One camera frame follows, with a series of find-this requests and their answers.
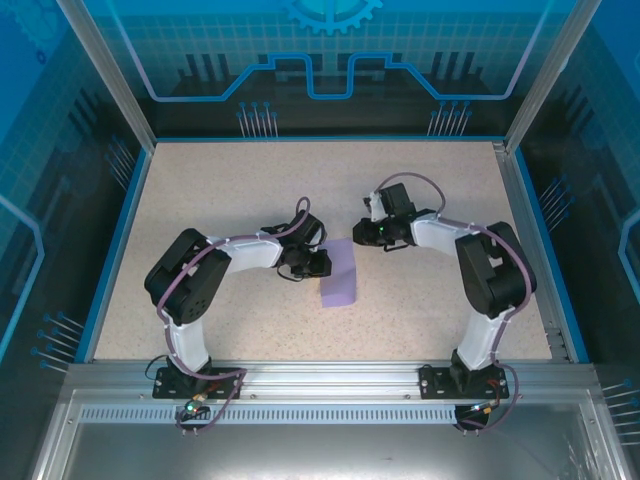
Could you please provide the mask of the blue table edge strip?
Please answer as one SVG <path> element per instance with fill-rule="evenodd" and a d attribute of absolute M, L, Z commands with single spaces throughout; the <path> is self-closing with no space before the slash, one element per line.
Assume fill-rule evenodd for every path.
<path fill-rule="evenodd" d="M 75 363 L 84 364 L 93 361 L 95 349 L 101 335 L 115 282 L 148 175 L 151 159 L 152 154 L 142 149 L 136 161 L 96 291 L 90 305 L 83 333 L 76 349 L 74 357 Z"/>
<path fill-rule="evenodd" d="M 503 143 L 504 136 L 427 136 L 427 135 L 343 135 L 343 136 L 280 136 L 280 137 L 161 137 L 157 144 L 169 143 L 293 143 L 293 142 L 497 142 Z"/>
<path fill-rule="evenodd" d="M 543 265 L 548 270 L 548 273 L 546 273 L 546 276 L 549 278 L 547 283 L 553 290 L 553 300 L 551 303 L 561 310 L 559 320 L 562 324 L 561 331 L 565 340 L 567 353 L 572 362 L 587 364 L 590 362 L 588 351 L 551 241 L 550 230 L 544 220 L 538 194 L 520 148 L 516 149 L 514 158 L 524 190 L 526 191 L 527 202 L 535 218 L 538 236 L 540 237 L 541 249 L 543 251 Z"/>

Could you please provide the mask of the metal bottom tray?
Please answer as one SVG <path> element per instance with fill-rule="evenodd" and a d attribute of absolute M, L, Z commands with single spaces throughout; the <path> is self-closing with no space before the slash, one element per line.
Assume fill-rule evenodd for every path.
<path fill-rule="evenodd" d="M 525 401 L 499 427 L 86 424 L 57 406 L 29 480 L 637 480 L 606 407 L 584 393 Z"/>

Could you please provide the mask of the aluminium frame beam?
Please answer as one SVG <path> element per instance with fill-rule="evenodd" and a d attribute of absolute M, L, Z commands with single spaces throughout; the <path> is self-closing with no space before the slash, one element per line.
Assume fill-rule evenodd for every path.
<path fill-rule="evenodd" d="M 247 370 L 240 399 L 262 403 L 417 402 L 422 385 L 420 362 L 240 362 Z M 146 400 L 152 381 L 145 364 L 104 361 L 75 364 L 67 371 L 61 395 L 95 402 Z M 524 400 L 580 398 L 599 390 L 589 364 L 515 362 L 512 364 Z"/>

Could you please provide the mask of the aluminium side rail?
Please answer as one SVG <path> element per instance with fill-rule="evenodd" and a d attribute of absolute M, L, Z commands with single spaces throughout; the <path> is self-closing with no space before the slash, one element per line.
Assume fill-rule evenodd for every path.
<path fill-rule="evenodd" d="M 495 141 L 492 146 L 514 217 L 515 230 L 537 278 L 534 304 L 546 335 L 551 361 L 572 363 L 574 358 L 570 349 L 571 341 L 567 340 L 565 335 L 564 309 L 556 290 L 556 283 L 521 170 L 517 160 L 506 152 L 502 142 Z"/>

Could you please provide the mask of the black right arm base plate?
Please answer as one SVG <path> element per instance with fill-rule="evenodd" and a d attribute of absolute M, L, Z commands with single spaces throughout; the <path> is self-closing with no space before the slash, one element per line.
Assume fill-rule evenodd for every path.
<path fill-rule="evenodd" d="M 425 364 L 418 370 L 418 382 L 423 400 L 510 397 L 505 372 L 494 365 L 468 372 L 462 366 L 434 367 Z"/>

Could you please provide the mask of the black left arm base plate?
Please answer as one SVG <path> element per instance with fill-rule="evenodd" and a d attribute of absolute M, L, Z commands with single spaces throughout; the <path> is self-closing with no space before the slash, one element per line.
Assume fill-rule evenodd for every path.
<path fill-rule="evenodd" d="M 152 397 L 188 400 L 197 394 L 205 394 L 208 400 L 223 400 L 228 397 L 237 399 L 240 393 L 232 394 L 232 390 L 237 386 L 238 380 L 238 376 L 216 381 L 202 380 L 188 376 L 173 366 L 167 366 L 156 372 Z"/>

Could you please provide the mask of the aluminium frame post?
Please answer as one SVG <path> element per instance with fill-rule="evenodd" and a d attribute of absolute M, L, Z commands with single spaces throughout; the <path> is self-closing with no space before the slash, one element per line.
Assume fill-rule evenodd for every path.
<path fill-rule="evenodd" d="M 121 69 L 82 0 L 56 0 L 136 139 L 151 155 L 157 139 Z"/>
<path fill-rule="evenodd" d="M 576 0 L 506 136 L 504 151 L 514 155 L 589 26 L 602 0 Z"/>

